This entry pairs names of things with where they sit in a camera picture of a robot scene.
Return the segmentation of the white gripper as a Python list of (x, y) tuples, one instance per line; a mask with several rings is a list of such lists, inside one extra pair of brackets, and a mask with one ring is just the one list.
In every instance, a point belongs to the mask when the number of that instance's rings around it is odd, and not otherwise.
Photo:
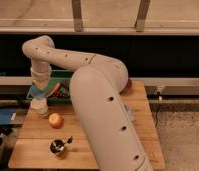
[(32, 82), (34, 83), (34, 85), (38, 89), (44, 90), (48, 86), (48, 83), (50, 81), (51, 69), (48, 69), (44, 72), (39, 72), (31, 68), (30, 71)]

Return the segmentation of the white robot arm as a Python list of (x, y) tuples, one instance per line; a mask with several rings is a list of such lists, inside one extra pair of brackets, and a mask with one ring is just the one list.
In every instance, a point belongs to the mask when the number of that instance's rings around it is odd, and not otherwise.
[(97, 53), (57, 49), (48, 36), (23, 43), (31, 75), (47, 87), (53, 65), (73, 72), (70, 97), (100, 171), (153, 171), (120, 93), (129, 81), (125, 64)]

